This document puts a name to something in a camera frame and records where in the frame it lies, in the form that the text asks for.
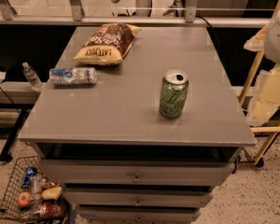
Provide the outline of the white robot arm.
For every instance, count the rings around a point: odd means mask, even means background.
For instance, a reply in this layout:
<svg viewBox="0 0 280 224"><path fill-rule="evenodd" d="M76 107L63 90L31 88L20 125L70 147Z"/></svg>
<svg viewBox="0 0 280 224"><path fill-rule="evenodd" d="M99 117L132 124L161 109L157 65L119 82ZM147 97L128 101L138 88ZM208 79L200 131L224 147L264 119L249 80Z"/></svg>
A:
<svg viewBox="0 0 280 224"><path fill-rule="evenodd" d="M280 63L280 9L273 15L267 27L264 52L267 59Z"/></svg>

